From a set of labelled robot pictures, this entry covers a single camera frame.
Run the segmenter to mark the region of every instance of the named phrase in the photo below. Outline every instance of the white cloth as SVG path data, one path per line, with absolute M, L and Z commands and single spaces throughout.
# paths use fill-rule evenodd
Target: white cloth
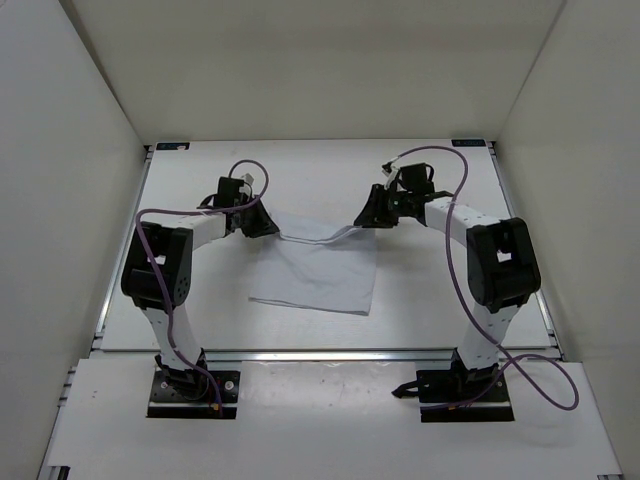
M 376 276 L 375 232 L 270 212 L 249 299 L 271 305 L 368 315 Z

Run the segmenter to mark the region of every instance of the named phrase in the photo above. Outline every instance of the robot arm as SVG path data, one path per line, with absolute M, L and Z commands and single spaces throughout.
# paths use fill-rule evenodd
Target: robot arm
M 426 164 L 402 168 L 387 164 L 383 171 L 388 181 L 372 186 L 354 225 L 392 228 L 400 217 L 411 217 L 445 233 L 452 195 L 435 191 L 433 168 Z M 519 218 L 500 220 L 455 205 L 451 238 L 467 249 L 468 283 L 475 300 L 473 316 L 491 338 L 501 343 L 515 314 L 540 288 L 527 226 Z M 498 353 L 494 343 L 469 325 L 451 364 L 461 396 L 463 391 L 477 391 L 493 380 L 498 372 Z
M 203 349 L 191 331 L 185 301 L 191 286 L 193 251 L 214 240 L 241 229 L 246 237 L 257 238 L 277 233 L 278 227 L 267 214 L 261 201 L 243 211 L 214 213 L 250 202 L 253 179 L 221 177 L 218 192 L 205 198 L 202 215 L 181 217 L 172 226 L 142 222 L 142 229 L 169 291 L 173 310 L 173 325 L 165 311 L 158 279 L 153 272 L 138 233 L 135 232 L 125 261 L 121 286 L 125 295 L 133 299 L 147 317 L 160 347 L 156 363 L 166 382 L 186 397 L 196 397 L 202 390 L 203 378 L 176 355 L 180 352 L 188 362 L 206 370 Z

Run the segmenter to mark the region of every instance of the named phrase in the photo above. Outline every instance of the white tabletop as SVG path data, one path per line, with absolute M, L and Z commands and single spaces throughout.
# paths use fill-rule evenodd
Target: white tabletop
M 451 146 L 450 140 L 338 140 L 193 142 L 189 150 L 156 151 L 141 208 L 193 209 L 217 188 L 237 160 L 252 158 L 269 170 L 267 209 L 284 210 L 331 223 L 351 224 L 371 185 L 384 177 L 380 166 L 420 145 Z M 460 200 L 487 214 L 508 217 L 507 206 L 486 147 L 460 149 L 469 160 L 469 180 Z M 436 189 L 453 191 L 460 160 L 442 151 L 420 152 L 405 164 L 435 167 Z M 239 168 L 256 177 L 255 167 Z M 149 216 L 148 220 L 160 220 Z M 196 338 L 206 350 L 424 349 L 453 348 L 467 319 L 446 268 L 444 236 L 412 219 L 377 231 L 378 258 L 369 316 L 303 310 L 248 301 L 261 240 L 237 232 L 194 253 L 186 306 Z M 466 253 L 454 245 L 459 277 L 466 278 Z M 464 282 L 467 298 L 471 296 Z M 504 345 L 550 345 L 536 298 L 514 319 Z M 156 350 L 151 327 L 131 299 L 116 289 L 102 348 Z
M 422 424 L 416 399 L 389 392 L 412 363 L 242 364 L 235 420 L 145 417 L 151 355 L 81 360 L 48 464 L 69 480 L 596 479 L 620 473 L 580 364 L 574 412 L 547 404 L 511 370 L 515 421 Z M 525 369 L 560 402 L 549 365 Z

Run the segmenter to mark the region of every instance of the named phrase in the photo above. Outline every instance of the white wall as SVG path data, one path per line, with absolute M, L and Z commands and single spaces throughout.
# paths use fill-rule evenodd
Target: white wall
M 561 0 L 62 0 L 146 143 L 495 139 Z
M 56 0 L 0 7 L 0 478 L 35 478 L 144 151 Z
M 640 2 L 571 0 L 499 137 L 571 359 L 640 478 Z

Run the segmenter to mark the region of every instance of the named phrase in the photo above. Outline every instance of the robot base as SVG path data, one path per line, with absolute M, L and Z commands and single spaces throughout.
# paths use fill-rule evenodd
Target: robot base
M 164 374 L 156 370 L 149 395 L 147 418 L 206 418 L 233 420 L 236 418 L 240 372 L 235 370 L 209 370 L 216 379 L 222 398 L 222 414 L 213 408 L 213 396 L 205 392 L 201 398 L 182 396 L 165 381 Z
M 449 370 L 419 370 L 417 376 L 422 423 L 512 422 L 515 420 L 504 378 L 469 406 L 430 410 L 428 407 L 431 405 L 464 401 L 473 398 L 474 394 L 468 393 L 462 396 L 455 388 L 451 388 Z

